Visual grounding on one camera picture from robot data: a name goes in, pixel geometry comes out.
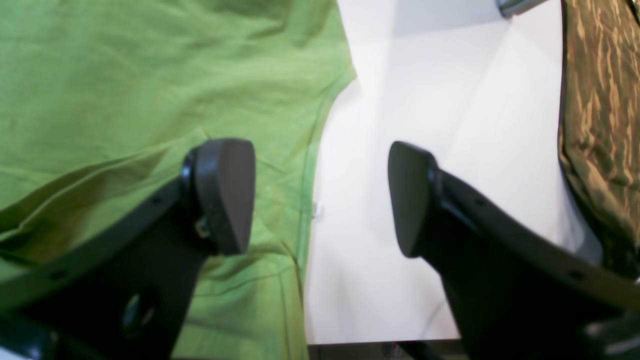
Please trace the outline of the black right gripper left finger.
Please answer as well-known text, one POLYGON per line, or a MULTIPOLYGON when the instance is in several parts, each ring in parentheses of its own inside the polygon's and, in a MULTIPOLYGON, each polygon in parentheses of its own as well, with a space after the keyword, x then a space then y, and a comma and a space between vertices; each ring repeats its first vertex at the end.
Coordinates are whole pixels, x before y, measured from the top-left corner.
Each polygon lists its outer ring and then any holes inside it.
POLYGON ((203 264, 249 248, 256 170, 251 141, 210 139, 119 222, 2 282, 1 358, 171 358, 203 264))

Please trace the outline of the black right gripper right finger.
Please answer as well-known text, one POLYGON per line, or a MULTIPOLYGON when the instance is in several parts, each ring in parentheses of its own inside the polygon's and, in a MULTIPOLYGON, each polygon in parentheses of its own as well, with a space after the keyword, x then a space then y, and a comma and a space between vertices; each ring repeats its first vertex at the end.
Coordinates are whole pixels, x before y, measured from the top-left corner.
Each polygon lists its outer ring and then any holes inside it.
POLYGON ((440 169, 391 144, 397 243, 439 274, 471 360, 637 360, 639 285, 543 239, 440 169))

